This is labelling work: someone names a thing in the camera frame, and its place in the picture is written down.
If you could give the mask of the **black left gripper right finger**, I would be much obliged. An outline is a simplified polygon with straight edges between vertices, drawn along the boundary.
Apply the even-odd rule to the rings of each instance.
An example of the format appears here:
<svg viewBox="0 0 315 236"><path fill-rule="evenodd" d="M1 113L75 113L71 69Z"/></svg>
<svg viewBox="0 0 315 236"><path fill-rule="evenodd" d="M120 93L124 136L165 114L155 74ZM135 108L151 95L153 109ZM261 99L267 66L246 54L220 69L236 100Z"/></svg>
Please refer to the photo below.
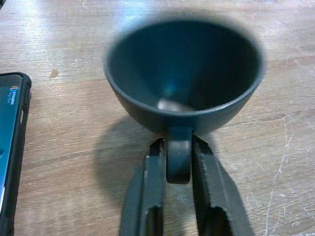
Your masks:
<svg viewBox="0 0 315 236"><path fill-rule="evenodd" d="M235 182L197 136L192 139L192 187L200 236L252 236L254 231Z"/></svg>

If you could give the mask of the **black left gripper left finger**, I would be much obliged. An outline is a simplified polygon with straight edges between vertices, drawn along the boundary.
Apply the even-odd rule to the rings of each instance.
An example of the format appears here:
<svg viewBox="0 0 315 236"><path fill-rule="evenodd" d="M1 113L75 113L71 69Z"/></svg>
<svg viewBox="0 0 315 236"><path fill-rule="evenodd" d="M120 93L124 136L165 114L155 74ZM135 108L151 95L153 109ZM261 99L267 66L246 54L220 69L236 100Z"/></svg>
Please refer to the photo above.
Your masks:
<svg viewBox="0 0 315 236"><path fill-rule="evenodd" d="M166 191L163 139L157 139L142 160L126 191L121 214L121 236L163 235Z"/></svg>

